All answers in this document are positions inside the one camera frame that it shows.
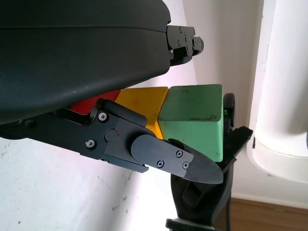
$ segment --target red block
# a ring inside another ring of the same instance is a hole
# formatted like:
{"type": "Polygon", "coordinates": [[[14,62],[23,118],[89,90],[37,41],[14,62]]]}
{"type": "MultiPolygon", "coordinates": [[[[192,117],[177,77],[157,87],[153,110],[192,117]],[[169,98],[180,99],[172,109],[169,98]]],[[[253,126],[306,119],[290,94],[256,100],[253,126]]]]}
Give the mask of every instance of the red block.
{"type": "Polygon", "coordinates": [[[71,110],[80,114],[88,114],[92,110],[92,108],[95,106],[96,102],[100,98],[108,99],[111,101],[115,101],[117,96],[119,95],[121,90],[115,90],[112,92],[107,92],[101,95],[94,96],[92,98],[89,98],[87,100],[78,102],[71,106],[71,110]]]}

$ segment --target green wooden cube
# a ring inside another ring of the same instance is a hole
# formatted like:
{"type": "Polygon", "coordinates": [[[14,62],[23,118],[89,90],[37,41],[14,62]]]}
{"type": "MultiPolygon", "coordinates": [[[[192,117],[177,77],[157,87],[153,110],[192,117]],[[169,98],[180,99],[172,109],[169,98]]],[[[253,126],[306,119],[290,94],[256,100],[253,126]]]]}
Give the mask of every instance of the green wooden cube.
{"type": "Polygon", "coordinates": [[[164,139],[177,139],[221,162],[222,102],[220,84],[171,87],[158,116],[164,139]]]}

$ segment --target wooden block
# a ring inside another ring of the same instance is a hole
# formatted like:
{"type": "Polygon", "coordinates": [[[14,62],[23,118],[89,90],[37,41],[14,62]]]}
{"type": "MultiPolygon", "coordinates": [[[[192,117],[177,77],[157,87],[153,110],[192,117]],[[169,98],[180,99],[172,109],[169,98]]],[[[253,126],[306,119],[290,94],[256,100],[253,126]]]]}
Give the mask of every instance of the wooden block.
{"type": "Polygon", "coordinates": [[[157,117],[167,92],[167,87],[128,88],[121,90],[115,102],[144,115],[148,120],[146,128],[154,132],[157,138],[162,139],[157,117]]]}
{"type": "Polygon", "coordinates": [[[177,139],[221,162],[222,100],[219,84],[171,87],[158,117],[164,139],[177,139]]]}
{"type": "Polygon", "coordinates": [[[71,106],[71,110],[80,114],[88,114],[100,98],[115,101],[121,90],[115,90],[107,92],[101,95],[94,96],[92,98],[83,100],[71,106]]]}

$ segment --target wooden floor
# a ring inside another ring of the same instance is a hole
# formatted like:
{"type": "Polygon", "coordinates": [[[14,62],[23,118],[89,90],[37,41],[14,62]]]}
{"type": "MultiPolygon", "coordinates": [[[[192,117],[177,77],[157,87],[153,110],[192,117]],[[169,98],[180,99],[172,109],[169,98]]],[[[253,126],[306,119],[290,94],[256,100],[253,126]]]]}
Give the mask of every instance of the wooden floor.
{"type": "Polygon", "coordinates": [[[308,231],[308,210],[231,200],[232,231],[308,231]]]}

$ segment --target yellow block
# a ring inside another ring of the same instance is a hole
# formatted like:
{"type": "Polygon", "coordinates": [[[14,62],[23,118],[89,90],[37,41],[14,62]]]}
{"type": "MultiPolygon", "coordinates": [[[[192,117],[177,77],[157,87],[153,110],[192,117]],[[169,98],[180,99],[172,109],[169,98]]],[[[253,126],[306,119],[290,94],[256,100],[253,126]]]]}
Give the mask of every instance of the yellow block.
{"type": "Polygon", "coordinates": [[[146,128],[154,132],[157,138],[163,139],[157,117],[167,93],[167,87],[128,88],[121,90],[115,102],[144,115],[148,120],[146,128]]]}

